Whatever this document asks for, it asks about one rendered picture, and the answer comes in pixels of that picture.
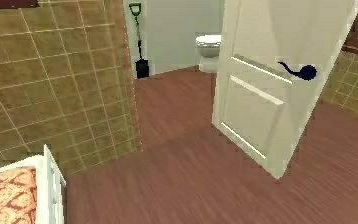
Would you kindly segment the white toilet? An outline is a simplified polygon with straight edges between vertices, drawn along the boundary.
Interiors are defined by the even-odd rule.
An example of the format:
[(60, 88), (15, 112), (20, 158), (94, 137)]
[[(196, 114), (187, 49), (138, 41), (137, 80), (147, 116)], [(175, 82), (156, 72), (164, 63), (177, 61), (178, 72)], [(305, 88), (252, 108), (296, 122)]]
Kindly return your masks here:
[(219, 61), (221, 35), (207, 34), (195, 38), (196, 49), (200, 56), (199, 70), (205, 73), (216, 73)]

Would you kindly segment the cream panelled room door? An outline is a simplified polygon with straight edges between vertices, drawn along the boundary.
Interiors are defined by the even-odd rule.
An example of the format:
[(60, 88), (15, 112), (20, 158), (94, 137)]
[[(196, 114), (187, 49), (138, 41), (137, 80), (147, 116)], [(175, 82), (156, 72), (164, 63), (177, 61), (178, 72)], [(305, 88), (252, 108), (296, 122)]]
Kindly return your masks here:
[[(226, 0), (212, 123), (281, 178), (358, 13), (358, 0)], [(279, 74), (317, 69), (311, 81)]]

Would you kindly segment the white bed with orange cover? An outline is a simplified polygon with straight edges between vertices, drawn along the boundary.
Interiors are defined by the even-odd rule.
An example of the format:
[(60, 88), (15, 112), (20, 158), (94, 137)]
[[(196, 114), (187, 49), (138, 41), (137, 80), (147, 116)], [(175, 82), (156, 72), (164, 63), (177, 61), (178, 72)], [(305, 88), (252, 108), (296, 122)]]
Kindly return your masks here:
[(66, 180), (49, 147), (0, 167), (0, 224), (67, 224)]

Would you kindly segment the dark brown framed picture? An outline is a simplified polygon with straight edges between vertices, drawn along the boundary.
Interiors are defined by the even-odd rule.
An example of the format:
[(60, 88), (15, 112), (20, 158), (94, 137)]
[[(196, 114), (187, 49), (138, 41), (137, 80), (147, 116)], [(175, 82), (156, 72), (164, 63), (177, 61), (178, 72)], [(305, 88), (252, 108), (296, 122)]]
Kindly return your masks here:
[(36, 8), (38, 0), (0, 0), (0, 9)]

